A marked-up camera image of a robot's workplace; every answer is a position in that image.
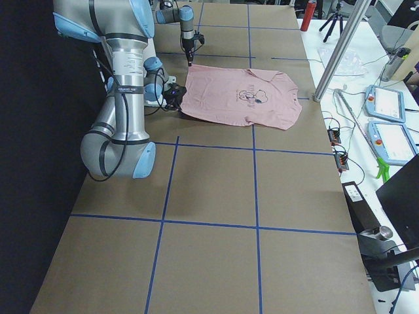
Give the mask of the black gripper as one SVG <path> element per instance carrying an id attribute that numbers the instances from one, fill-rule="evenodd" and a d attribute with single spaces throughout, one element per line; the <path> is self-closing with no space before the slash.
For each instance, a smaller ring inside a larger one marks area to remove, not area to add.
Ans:
<path id="1" fill-rule="evenodd" d="M 182 39 L 182 47 L 185 52 L 188 66 L 190 67 L 194 59 L 195 43 L 193 39 Z"/>
<path id="2" fill-rule="evenodd" d="M 165 109 L 169 111 L 179 110 L 187 89 L 177 83 L 169 83 L 168 86 L 169 88 L 163 93 L 166 101 Z"/>

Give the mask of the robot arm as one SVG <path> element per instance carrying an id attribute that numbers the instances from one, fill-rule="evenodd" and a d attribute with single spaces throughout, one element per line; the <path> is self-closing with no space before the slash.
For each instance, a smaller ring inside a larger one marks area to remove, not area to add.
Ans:
<path id="1" fill-rule="evenodd" d="M 81 143 L 89 175 L 97 182 L 112 176 L 148 177 L 156 145 L 145 131 L 144 106 L 159 100 L 169 79 L 155 56 L 155 23 L 180 24 L 192 61 L 192 7 L 167 6 L 153 12 L 148 1 L 55 1 L 53 15 L 60 35 L 102 43 L 110 51 L 107 97 Z"/>
<path id="2" fill-rule="evenodd" d="M 196 36 L 194 30 L 194 11 L 189 5 L 180 7 L 177 1 L 161 1 L 158 10 L 155 12 L 156 20 L 159 24 L 179 23 L 180 25 L 180 45 L 185 53 L 187 64 L 192 66 L 196 48 Z"/>

